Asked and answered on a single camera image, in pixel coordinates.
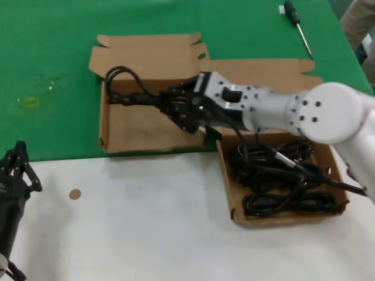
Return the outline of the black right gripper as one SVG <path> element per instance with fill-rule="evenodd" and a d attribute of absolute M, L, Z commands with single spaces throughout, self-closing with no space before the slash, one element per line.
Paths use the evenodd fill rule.
<path fill-rule="evenodd" d="M 181 130 L 195 134 L 199 128 L 220 126 L 245 130 L 243 112 L 225 109 L 195 91 L 199 75 L 185 79 L 159 92 L 158 108 Z"/>

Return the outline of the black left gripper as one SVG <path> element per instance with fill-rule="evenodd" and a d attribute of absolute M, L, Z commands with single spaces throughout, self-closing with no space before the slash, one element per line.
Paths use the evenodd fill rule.
<path fill-rule="evenodd" d="M 26 173 L 30 185 L 24 181 Z M 9 258 L 30 192 L 41 192 L 42 184 L 29 163 L 24 141 L 17 141 L 1 159 L 1 254 Z"/>

